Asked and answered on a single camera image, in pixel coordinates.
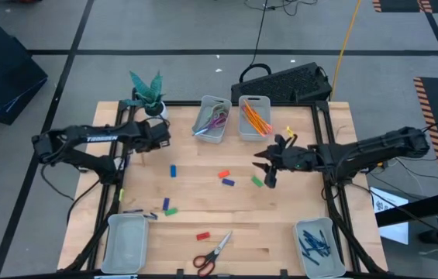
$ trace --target wooden table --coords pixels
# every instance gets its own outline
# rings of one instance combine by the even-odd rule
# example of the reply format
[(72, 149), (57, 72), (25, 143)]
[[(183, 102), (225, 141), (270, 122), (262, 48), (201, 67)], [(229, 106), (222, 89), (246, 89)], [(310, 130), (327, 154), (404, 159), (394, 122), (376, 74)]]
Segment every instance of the wooden table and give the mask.
[[(350, 108), (347, 103), (330, 103), (330, 115), (338, 143), (357, 140)], [(113, 124), (117, 102), (99, 102), (94, 126)], [(158, 221), (150, 221), (147, 264), (141, 274), (175, 274), (178, 268), (185, 274), (195, 274), (195, 256), (211, 251), (228, 233), (231, 240), (221, 252), (214, 274), (279, 275), (287, 269), (290, 275), (302, 275), (295, 251), (293, 225), (303, 219), (327, 216), (326, 203), (320, 197), (320, 173), (278, 172), (275, 189), (257, 187), (251, 182), (256, 175), (263, 179), (262, 170), (251, 162), (259, 161), (254, 153), (265, 150), (273, 137), (262, 143), (244, 142), (238, 133), (238, 108), (233, 107), (221, 144), (203, 143), (191, 136), (191, 127), (199, 107), (167, 107), (171, 121), (171, 146), (144, 155), (132, 155), (124, 179), (121, 211), (144, 208), (156, 212)], [(143, 117), (141, 111), (136, 118)], [(323, 125), (322, 134), (326, 134)], [(296, 145), (316, 143), (310, 108), (273, 107), (273, 126), (285, 134), (285, 127), (298, 134)], [(100, 156), (109, 152), (109, 143), (88, 144), (87, 152)], [(170, 177), (170, 165), (177, 166), (177, 177)], [(217, 174), (230, 170), (234, 187), (221, 184)], [(93, 181), (93, 172), (81, 174), (76, 196)], [(355, 183), (367, 185), (365, 176), (358, 174)], [(66, 267), (79, 254), (93, 233), (101, 187), (76, 205), (67, 227), (58, 267)], [(375, 262), (387, 269), (381, 238), (368, 192), (346, 187), (347, 202), (353, 220), (354, 234)], [(164, 198), (171, 199), (175, 215), (162, 212)], [(196, 234), (210, 232), (211, 238), (196, 240)], [(351, 270), (347, 241), (341, 234), (345, 265)], [(100, 241), (98, 264), (105, 251), (105, 237)]]

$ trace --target white label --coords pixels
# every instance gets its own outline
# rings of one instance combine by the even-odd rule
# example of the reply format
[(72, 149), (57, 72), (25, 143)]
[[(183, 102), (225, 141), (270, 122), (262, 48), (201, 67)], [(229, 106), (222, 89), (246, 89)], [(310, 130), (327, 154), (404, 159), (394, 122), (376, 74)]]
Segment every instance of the white label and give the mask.
[[(370, 187), (372, 191), (375, 192), (375, 194), (380, 195), (382, 198), (384, 198), (386, 201), (390, 201), (393, 204), (400, 206), (400, 205), (406, 205), (408, 203), (408, 200), (406, 198), (400, 198), (396, 195), (389, 194), (385, 191), (379, 190), (374, 187)], [(379, 198), (376, 195), (372, 195), (374, 198), (374, 212), (378, 213), (384, 210), (388, 210), (393, 208), (392, 205), (387, 203), (382, 198)], [(399, 243), (403, 243), (405, 245), (408, 245), (408, 223), (403, 222), (396, 225), (390, 225), (390, 226), (384, 226), (379, 228), (379, 234), (387, 239), (394, 240)]]
[(88, 142), (101, 142), (101, 141), (112, 141), (117, 140), (118, 136), (91, 136), (88, 137)]

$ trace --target yellow object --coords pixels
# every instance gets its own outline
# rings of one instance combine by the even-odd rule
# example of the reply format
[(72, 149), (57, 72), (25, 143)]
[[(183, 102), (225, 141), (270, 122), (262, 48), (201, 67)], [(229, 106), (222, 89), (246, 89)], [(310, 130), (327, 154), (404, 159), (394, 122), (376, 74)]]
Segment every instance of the yellow object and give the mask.
[(120, 189), (119, 202), (121, 202), (123, 199), (124, 199), (124, 189)]
[(289, 137), (293, 137), (293, 136), (295, 136), (295, 134), (293, 133), (293, 131), (291, 130), (291, 128), (289, 128), (289, 126), (286, 127), (286, 131), (288, 131), (288, 135), (289, 135)]
[(337, 74), (340, 71), (340, 65), (341, 65), (341, 60), (343, 59), (343, 53), (344, 50), (346, 49), (346, 44), (348, 43), (348, 39), (350, 38), (351, 30), (353, 28), (353, 24), (355, 23), (355, 19), (358, 14), (358, 9), (360, 8), (360, 3), (361, 0), (358, 0), (357, 6), (355, 7), (355, 11), (353, 12), (353, 18), (351, 19), (350, 27), (348, 27), (348, 30), (346, 31), (346, 37), (344, 38), (343, 48), (341, 49), (340, 57), (337, 59), (336, 72), (334, 73), (334, 79), (333, 79), (333, 90), (330, 92), (330, 98), (329, 98), (330, 101), (334, 100), (334, 95), (336, 94)]

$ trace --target white plastic tray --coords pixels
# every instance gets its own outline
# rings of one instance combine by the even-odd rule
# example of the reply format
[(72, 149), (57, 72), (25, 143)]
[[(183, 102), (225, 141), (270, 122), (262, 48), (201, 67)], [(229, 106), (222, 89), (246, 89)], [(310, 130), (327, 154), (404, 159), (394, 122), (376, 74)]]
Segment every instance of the white plastic tray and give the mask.
[[(326, 238), (327, 245), (330, 247), (330, 255), (328, 257), (322, 257), (315, 251), (310, 252), (310, 257), (319, 262), (319, 265), (316, 265), (302, 255), (303, 249), (298, 241), (298, 238), (301, 238), (302, 240), (305, 239), (303, 236), (303, 230), (311, 233), (318, 239), (320, 239), (319, 231), (322, 231)], [(295, 243), (297, 247), (296, 251), (298, 252), (298, 257), (301, 261), (300, 264), (305, 268), (306, 276), (308, 278), (320, 279), (327, 277), (341, 277), (346, 273), (346, 268), (343, 263), (341, 263), (336, 240), (334, 240), (333, 220), (323, 217), (300, 221), (294, 226), (293, 233), (295, 235)]]
[(109, 217), (109, 237), (102, 272), (135, 274), (147, 261), (148, 221), (140, 214)]

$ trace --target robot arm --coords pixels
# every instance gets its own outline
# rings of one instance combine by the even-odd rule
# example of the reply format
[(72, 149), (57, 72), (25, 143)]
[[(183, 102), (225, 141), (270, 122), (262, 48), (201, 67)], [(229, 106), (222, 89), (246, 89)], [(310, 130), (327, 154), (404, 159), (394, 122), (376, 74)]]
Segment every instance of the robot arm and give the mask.
[(306, 149), (293, 146), (296, 139), (296, 135), (287, 140), (276, 135), (276, 144), (254, 155), (271, 162), (253, 163), (267, 174), (264, 182), (268, 187), (275, 188), (277, 170), (320, 171), (329, 174), (333, 184), (347, 184), (361, 169), (395, 157), (420, 158), (429, 151), (425, 134), (410, 127), (346, 145), (328, 143)]
[(168, 122), (150, 126), (148, 121), (126, 122), (119, 126), (68, 126), (52, 129), (33, 136), (33, 146), (40, 163), (54, 165), (58, 162), (93, 170), (102, 184), (112, 184), (116, 179), (117, 166), (109, 156), (96, 157), (74, 149), (82, 143), (118, 141), (136, 153), (150, 152), (169, 146), (171, 135)]

